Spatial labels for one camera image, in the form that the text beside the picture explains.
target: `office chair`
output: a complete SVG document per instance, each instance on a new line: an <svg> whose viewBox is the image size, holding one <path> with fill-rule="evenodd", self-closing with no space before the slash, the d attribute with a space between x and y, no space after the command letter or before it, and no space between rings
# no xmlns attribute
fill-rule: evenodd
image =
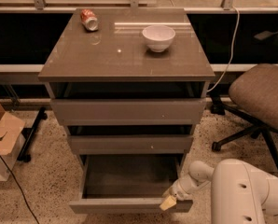
<svg viewBox="0 0 278 224"><path fill-rule="evenodd" d="M228 110L252 125L214 142L212 150L220 151L223 145L245 135L257 138L262 133L278 169L278 151L271 137L271 132L278 133L278 65L258 64L243 73L230 85L229 98L238 108L213 99L214 111L217 107Z"/></svg>

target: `black cable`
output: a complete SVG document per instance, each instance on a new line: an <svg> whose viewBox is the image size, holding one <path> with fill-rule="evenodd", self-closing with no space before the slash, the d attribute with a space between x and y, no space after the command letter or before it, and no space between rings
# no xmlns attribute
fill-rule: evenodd
<svg viewBox="0 0 278 224"><path fill-rule="evenodd" d="M25 200L25 203L26 203L26 206L27 206L28 210L29 210L30 213L33 215L33 217L34 217L36 223L39 224L39 222L38 222L38 220L37 220L37 218L36 218L34 212L31 210L31 208L30 208L30 206L29 206L29 204L28 204L28 202L27 202L27 199L26 199L26 197L25 197L25 194L24 194L24 192L23 192L23 189L21 188L21 185L20 185L19 182L17 181L16 176L15 176L14 173L11 171L11 169L8 167L7 163L6 163L5 160L2 158L1 155L0 155L0 159L1 159L1 161L3 162L3 164L6 166L6 168L9 170L9 172L11 173L11 175L13 176L13 178L14 178L16 184L18 185L18 187L19 187L19 189L20 189L20 191L21 191L21 194L22 194L22 196L23 196L23 199Z"/></svg>

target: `drawer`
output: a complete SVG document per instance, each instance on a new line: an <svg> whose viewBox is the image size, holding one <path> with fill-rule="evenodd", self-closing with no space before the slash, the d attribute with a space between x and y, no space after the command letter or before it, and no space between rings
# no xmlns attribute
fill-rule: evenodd
<svg viewBox="0 0 278 224"><path fill-rule="evenodd" d="M79 199L70 206L82 213L157 213L162 193L177 179L174 155L87 156ZM187 212L192 201L171 212Z"/></svg>
<svg viewBox="0 0 278 224"><path fill-rule="evenodd" d="M61 125L197 124L205 99L52 100Z"/></svg>
<svg viewBox="0 0 278 224"><path fill-rule="evenodd" d="M193 136L190 125L69 127L74 154L184 153Z"/></svg>

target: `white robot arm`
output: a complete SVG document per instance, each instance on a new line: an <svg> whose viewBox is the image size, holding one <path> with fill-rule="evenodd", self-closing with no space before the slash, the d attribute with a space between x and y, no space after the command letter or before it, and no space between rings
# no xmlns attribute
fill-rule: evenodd
<svg viewBox="0 0 278 224"><path fill-rule="evenodd" d="M278 216L278 178L234 159L220 162L215 169L203 162L190 164L188 174L177 179L165 193L161 209L212 182L212 224L264 224L263 214Z"/></svg>

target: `soda can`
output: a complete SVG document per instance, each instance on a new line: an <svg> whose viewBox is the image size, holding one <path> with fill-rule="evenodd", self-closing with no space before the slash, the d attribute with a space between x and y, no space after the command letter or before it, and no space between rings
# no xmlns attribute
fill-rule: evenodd
<svg viewBox="0 0 278 224"><path fill-rule="evenodd" d="M83 9L80 14L81 22L88 31L97 31L99 28L99 21L96 15L90 9Z"/></svg>

